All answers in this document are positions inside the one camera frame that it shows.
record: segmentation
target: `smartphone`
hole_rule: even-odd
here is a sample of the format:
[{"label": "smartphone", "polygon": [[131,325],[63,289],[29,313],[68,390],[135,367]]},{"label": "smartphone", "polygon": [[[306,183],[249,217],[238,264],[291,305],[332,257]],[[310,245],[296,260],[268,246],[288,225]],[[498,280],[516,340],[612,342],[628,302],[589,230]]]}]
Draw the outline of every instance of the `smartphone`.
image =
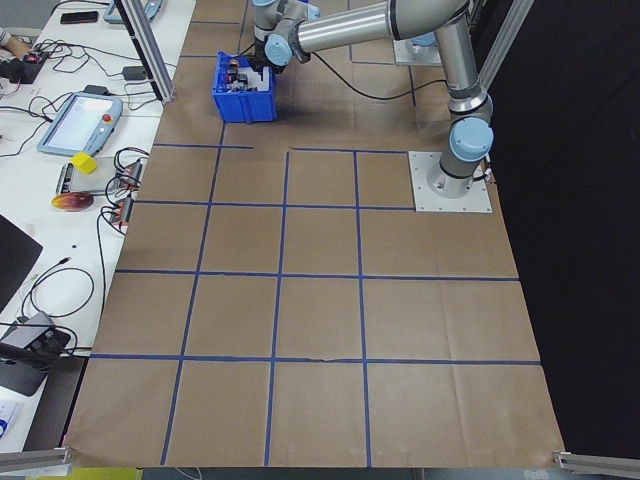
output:
[{"label": "smartphone", "polygon": [[93,23],[98,21],[98,11],[63,13],[60,23],[68,25],[72,23]]}]

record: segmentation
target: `blue plastic bin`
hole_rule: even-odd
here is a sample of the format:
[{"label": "blue plastic bin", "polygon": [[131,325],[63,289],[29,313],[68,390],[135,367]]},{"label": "blue plastic bin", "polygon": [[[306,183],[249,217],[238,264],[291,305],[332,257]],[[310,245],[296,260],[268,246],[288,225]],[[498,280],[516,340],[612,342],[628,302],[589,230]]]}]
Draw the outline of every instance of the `blue plastic bin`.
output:
[{"label": "blue plastic bin", "polygon": [[270,122],[276,118],[276,76],[271,69],[269,75],[269,90],[263,92],[228,92],[226,73],[229,60],[237,58],[240,67],[249,67],[245,57],[227,55],[218,52],[218,63],[213,77],[211,95],[216,102],[220,116],[227,123]]}]

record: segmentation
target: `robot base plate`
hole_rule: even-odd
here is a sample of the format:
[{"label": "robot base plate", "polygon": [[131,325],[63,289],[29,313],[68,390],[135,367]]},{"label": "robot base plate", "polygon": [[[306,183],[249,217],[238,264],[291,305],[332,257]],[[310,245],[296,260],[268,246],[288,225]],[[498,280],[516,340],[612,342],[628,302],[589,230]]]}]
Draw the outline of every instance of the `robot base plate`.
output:
[{"label": "robot base plate", "polygon": [[394,40],[393,53],[398,65],[424,65],[427,67],[440,67],[440,52],[437,46],[413,47],[410,40]]},{"label": "robot base plate", "polygon": [[[431,189],[427,184],[427,173],[438,163],[440,155],[441,152],[409,152],[416,212],[492,213],[484,180],[473,182],[471,189],[462,198],[444,198]],[[474,176],[480,175],[482,175],[482,168],[478,167]]]}]

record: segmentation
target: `metal bracket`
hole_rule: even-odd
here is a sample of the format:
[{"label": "metal bracket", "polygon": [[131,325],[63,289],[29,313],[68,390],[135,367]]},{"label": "metal bracket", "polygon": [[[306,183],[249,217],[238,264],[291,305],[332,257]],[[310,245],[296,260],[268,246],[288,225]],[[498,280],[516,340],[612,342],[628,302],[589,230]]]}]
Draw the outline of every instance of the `metal bracket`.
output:
[{"label": "metal bracket", "polygon": [[68,447],[35,452],[0,453],[0,472],[15,472],[34,468],[55,467],[71,463]]},{"label": "metal bracket", "polygon": [[496,36],[489,55],[487,55],[482,70],[480,70],[480,85],[489,90],[493,80],[495,79],[502,62],[509,53],[509,49],[513,44],[522,24],[527,18],[529,10],[533,6],[534,0],[519,0],[513,2],[509,12],[507,13],[502,27]]},{"label": "metal bracket", "polygon": [[175,88],[142,4],[138,0],[114,0],[114,2],[147,72],[156,98],[163,105],[172,102],[175,99]]},{"label": "metal bracket", "polygon": [[553,460],[560,468],[571,473],[640,478],[640,460],[574,455],[569,452],[553,452]]},{"label": "metal bracket", "polygon": [[[437,165],[441,152],[409,152],[411,184],[416,212],[491,213],[491,201],[484,180],[471,184],[462,198],[449,199],[435,193],[427,183],[427,173]],[[478,167],[475,176],[482,175]]]},{"label": "metal bracket", "polygon": [[424,65],[427,67],[440,67],[440,52],[438,47],[417,47],[411,40],[394,40],[393,53],[398,65]]}]

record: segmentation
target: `black device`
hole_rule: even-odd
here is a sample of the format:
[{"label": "black device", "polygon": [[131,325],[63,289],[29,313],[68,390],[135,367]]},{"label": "black device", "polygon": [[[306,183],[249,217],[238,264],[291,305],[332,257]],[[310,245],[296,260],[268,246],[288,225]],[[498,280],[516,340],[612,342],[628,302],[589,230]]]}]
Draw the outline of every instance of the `black device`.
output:
[{"label": "black device", "polygon": [[10,83],[18,83],[24,73],[24,64],[17,58],[0,63],[0,77],[8,78]]},{"label": "black device", "polygon": [[15,323],[0,338],[0,385],[30,397],[70,339],[43,312]]},{"label": "black device", "polygon": [[42,246],[0,215],[0,311],[33,268]]},{"label": "black device", "polygon": [[44,62],[46,62],[47,58],[49,58],[49,55],[49,52],[40,52],[37,50],[33,50],[26,54],[22,59],[23,68],[20,83],[25,85],[32,84],[40,73]]},{"label": "black device", "polygon": [[102,95],[102,96],[107,96],[107,95],[111,95],[109,93],[109,89],[107,87],[103,87],[102,85],[87,85],[86,87],[84,87],[84,90],[82,90],[83,93],[90,93],[92,95]]},{"label": "black device", "polygon": [[69,25],[74,23],[93,23],[98,21],[98,11],[91,10],[88,12],[70,12],[63,13],[60,17],[60,23]]},{"label": "black device", "polygon": [[122,76],[125,80],[146,80],[147,71],[144,67],[124,67],[122,69]]}]

